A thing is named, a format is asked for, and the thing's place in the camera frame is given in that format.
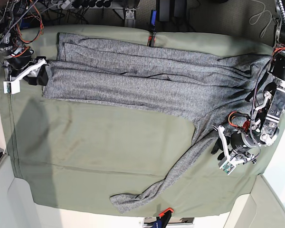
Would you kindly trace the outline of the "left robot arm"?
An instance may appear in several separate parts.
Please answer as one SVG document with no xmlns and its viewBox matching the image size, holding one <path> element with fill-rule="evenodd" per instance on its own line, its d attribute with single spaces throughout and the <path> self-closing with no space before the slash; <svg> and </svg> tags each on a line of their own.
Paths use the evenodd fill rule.
<svg viewBox="0 0 285 228">
<path fill-rule="evenodd" d="M 274 50 L 254 90 L 246 97 L 246 101 L 252 102 L 250 114 L 234 111 L 228 115 L 228 123 L 235 129 L 231 135 L 224 133 L 222 125 L 214 128 L 219 139 L 211 153 L 222 151 L 218 166 L 227 175 L 239 164 L 256 163 L 258 155 L 251 150 L 271 146 L 279 134 L 278 125 L 285 112 L 285 0 L 275 3 L 279 20 Z"/>
</svg>

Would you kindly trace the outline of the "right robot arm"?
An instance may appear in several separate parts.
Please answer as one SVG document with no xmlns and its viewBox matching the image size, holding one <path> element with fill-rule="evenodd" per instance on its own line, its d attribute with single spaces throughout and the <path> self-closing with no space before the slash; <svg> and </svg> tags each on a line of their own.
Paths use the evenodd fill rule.
<svg viewBox="0 0 285 228">
<path fill-rule="evenodd" d="M 39 22 L 36 38 L 43 34 L 40 12 L 30 12 L 36 3 L 35 0 L 0 0 L 0 64 L 5 71 L 3 90 L 6 94 L 19 93 L 21 80 L 32 86 L 48 83 L 46 57 L 33 57 L 34 50 L 29 46 L 32 41 L 24 40 L 20 31 L 21 21 L 32 17 Z"/>
</svg>

